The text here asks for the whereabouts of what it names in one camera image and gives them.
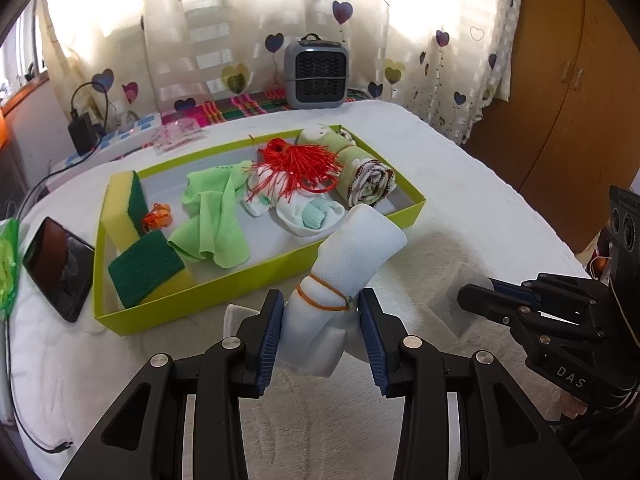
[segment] cabinet handle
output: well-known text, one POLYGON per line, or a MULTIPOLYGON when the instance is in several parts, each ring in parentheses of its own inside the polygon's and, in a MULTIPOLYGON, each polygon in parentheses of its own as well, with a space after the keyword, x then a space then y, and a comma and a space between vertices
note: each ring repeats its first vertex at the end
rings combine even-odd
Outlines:
POLYGON ((571 88, 571 90, 573 90, 574 92, 577 92, 580 89, 580 86, 581 86, 581 83, 582 83, 582 74, 583 73, 584 73, 584 70, 579 68, 578 69, 578 73, 575 75, 574 85, 571 88))
POLYGON ((571 64, 571 60, 567 61, 564 64, 564 68, 562 69, 562 78, 560 79, 561 83, 566 83, 567 82, 567 79, 569 77, 569 72, 571 70, 571 65, 572 65, 571 64))

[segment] wooden wardrobe door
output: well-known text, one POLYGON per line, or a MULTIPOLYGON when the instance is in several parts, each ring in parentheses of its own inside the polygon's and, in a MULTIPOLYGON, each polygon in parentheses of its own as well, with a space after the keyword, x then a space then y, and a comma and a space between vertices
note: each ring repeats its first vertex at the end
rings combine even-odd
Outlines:
POLYGON ((606 0, 586 0, 570 90, 522 196, 575 252, 609 215, 609 186, 640 166, 640 52, 606 0))
POLYGON ((511 54, 511 96, 482 113, 463 148, 515 189, 556 121, 578 56, 584 0, 522 0, 511 54))

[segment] space heater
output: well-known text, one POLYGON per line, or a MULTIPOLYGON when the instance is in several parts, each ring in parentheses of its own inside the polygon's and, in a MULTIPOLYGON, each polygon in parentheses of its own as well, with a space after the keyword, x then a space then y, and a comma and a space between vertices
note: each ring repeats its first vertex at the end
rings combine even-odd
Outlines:
POLYGON ((286 48, 284 72, 289 106, 335 108, 347 97, 349 51, 341 43, 307 34, 286 48))

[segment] green plastic bag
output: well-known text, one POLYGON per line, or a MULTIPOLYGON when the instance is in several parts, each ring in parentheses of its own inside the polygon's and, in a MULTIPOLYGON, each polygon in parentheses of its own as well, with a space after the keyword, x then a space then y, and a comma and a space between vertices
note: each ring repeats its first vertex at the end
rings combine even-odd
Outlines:
POLYGON ((11 314, 18 293, 18 221, 0 227, 0 320, 11 314))

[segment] plaid cloth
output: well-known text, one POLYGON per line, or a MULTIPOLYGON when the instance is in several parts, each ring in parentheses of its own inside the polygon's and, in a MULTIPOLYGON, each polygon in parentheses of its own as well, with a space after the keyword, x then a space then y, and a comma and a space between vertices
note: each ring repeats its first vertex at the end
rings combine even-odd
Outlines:
MULTIPOLYGON (((348 103, 364 99, 368 99, 364 92, 358 90, 347 92, 346 102, 348 103)), ((165 115, 162 117, 162 124, 168 124, 178 119, 192 118, 196 119, 198 124, 203 127, 283 110, 291 110, 291 107, 287 104, 284 88, 278 88, 255 94, 242 94, 219 101, 207 101, 203 105, 165 115)))

